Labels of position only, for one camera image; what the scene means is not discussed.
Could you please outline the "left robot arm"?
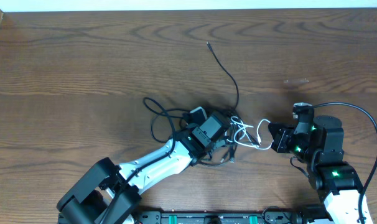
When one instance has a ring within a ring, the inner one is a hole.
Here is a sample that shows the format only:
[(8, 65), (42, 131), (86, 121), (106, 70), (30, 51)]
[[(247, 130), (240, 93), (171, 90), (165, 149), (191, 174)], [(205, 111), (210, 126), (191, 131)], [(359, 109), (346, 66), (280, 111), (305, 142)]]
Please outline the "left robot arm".
[(158, 150), (131, 162), (95, 163), (58, 201), (68, 223), (124, 223), (143, 192), (164, 178), (198, 164), (215, 147), (225, 145), (230, 120), (219, 112), (175, 132)]

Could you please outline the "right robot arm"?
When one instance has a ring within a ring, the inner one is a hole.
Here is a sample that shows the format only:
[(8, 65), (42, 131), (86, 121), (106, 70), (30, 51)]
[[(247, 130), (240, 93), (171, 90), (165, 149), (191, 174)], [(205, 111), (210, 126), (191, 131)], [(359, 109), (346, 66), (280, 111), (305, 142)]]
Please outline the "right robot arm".
[(297, 124), (269, 123), (276, 153), (292, 154), (306, 165), (301, 172), (317, 192), (318, 205), (304, 205), (291, 223), (372, 223), (365, 192), (368, 184), (343, 160), (342, 122), (329, 115), (315, 115), (307, 103), (293, 105)]

